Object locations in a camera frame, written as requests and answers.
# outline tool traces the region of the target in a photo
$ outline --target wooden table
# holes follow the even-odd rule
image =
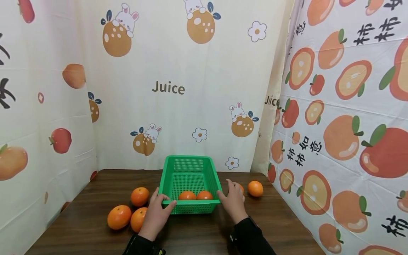
[[[109,211],[128,204],[133,189],[143,186],[153,192],[162,171],[102,170],[84,188],[55,222],[26,253],[27,255],[121,255],[132,235],[130,227],[111,231],[106,224]],[[264,195],[246,195],[247,213],[262,229],[278,255],[324,255],[278,192],[260,173],[219,172],[224,193],[229,178],[245,191],[252,180],[261,182]],[[171,215],[156,239],[169,255],[238,254],[227,247],[233,223],[221,206],[209,215]]]

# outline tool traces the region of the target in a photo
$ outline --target green plastic basket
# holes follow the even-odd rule
[[[197,195],[200,191],[209,191],[213,200],[178,200],[183,191],[192,191]],[[159,194],[167,195],[177,205],[171,214],[212,213],[220,200],[217,190],[222,191],[213,160],[204,156],[175,156],[166,158],[160,181]],[[166,207],[170,201],[163,201]]]

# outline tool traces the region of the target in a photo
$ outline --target cartoon rabbit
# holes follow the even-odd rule
[[[126,28],[126,34],[128,37],[133,38],[133,30],[135,29],[135,22],[139,18],[139,13],[136,11],[130,14],[129,6],[125,3],[122,4],[122,11],[120,11],[116,18],[112,21],[112,25],[118,27],[122,25]]]
[[[146,130],[146,132],[144,133],[144,136],[152,139],[152,143],[155,144],[157,142],[156,141],[157,136],[159,136],[159,133],[161,130],[162,130],[161,126],[156,128],[155,124],[150,124],[150,128]]]
[[[241,106],[242,106],[241,102],[238,102],[236,107],[233,106],[233,105],[230,106],[229,109],[231,111],[232,122],[236,122],[237,118],[239,116],[242,116],[243,118],[246,118],[246,114],[245,114],[244,110],[241,108]]]
[[[195,10],[199,10],[203,7],[201,0],[184,0],[184,5],[186,7],[186,13],[192,13]]]

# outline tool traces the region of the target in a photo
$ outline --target fabric backdrop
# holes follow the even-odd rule
[[[297,3],[269,179],[327,254],[408,254],[408,3]]]
[[[0,1],[1,255],[24,254],[100,169],[194,154],[248,172],[292,5]]]

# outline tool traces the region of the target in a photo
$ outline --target white curtain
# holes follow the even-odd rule
[[[292,5],[0,1],[1,253],[24,254],[100,169],[194,154],[249,172]]]

